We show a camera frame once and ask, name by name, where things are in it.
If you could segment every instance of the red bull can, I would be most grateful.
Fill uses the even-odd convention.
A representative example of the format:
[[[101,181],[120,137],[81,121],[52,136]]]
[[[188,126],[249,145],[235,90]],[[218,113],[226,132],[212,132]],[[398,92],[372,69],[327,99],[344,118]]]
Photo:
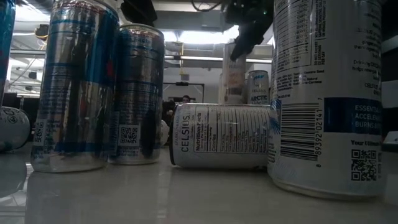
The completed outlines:
[[[116,11],[95,0],[55,1],[31,163],[71,172],[107,164]]]
[[[120,27],[109,161],[148,164],[160,155],[164,35],[142,24]]]

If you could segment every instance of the celsius can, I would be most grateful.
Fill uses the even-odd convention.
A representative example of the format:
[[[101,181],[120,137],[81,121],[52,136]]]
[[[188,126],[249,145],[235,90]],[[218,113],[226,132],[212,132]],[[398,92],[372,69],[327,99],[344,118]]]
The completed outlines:
[[[265,167],[268,135],[279,129],[272,113],[269,106],[260,105],[178,105],[170,125],[171,163],[194,168]]]
[[[2,0],[0,2],[0,108],[7,80],[12,30],[15,22],[15,1]]]
[[[164,36],[142,24],[120,27],[109,161],[148,164],[160,154]]]
[[[246,91],[248,101],[247,104],[268,105],[268,72],[262,70],[249,72]]]
[[[270,137],[269,175],[314,197],[379,195],[379,1],[278,0],[274,10],[271,106],[280,132]]]
[[[6,106],[0,108],[0,152],[24,146],[30,130],[29,118],[25,112]]]
[[[234,43],[224,46],[223,58],[223,86],[221,97],[224,104],[243,104],[244,74],[246,71],[246,55],[236,61],[230,59],[235,48]]]
[[[118,29],[118,15],[103,3],[54,2],[31,154],[35,170],[106,165]]]
[[[169,126],[167,123],[162,120],[162,125],[161,125],[161,132],[160,132],[160,145],[164,146],[166,144],[167,140],[169,139]]]

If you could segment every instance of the energy drink can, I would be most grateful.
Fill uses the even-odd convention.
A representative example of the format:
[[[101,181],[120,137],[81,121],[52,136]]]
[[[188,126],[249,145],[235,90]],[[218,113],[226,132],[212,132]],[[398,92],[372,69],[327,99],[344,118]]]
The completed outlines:
[[[94,0],[55,1],[31,163],[42,172],[106,165],[116,12]]]
[[[167,123],[162,120],[162,125],[161,125],[161,132],[160,132],[160,145],[164,146],[166,144],[167,140],[169,139],[169,126]]]
[[[247,104],[269,105],[268,72],[250,71],[247,83]]]
[[[240,56],[236,61],[230,59],[235,47],[234,43],[224,46],[223,58],[223,86],[221,97],[227,105],[241,105],[243,99],[244,74],[246,72],[246,55]]]
[[[283,189],[342,200],[379,195],[379,1],[278,0],[268,173]]]
[[[15,22],[15,0],[0,2],[0,108],[7,80],[12,30]]]
[[[111,131],[115,164],[148,164],[160,154],[164,36],[142,24],[120,27]]]
[[[279,129],[269,106],[183,104],[170,125],[173,165],[252,169],[267,165],[268,135]]]
[[[17,108],[0,108],[0,152],[18,149],[30,135],[30,122],[26,113]]]

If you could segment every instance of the table surface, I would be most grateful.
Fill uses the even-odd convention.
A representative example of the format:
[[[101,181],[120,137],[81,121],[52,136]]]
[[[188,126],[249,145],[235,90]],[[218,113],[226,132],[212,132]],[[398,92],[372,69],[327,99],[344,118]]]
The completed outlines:
[[[29,145],[0,154],[0,223],[398,223],[398,154],[383,155],[382,197],[340,202],[281,190],[266,172],[181,169],[161,150],[156,164],[68,174],[33,172]]]

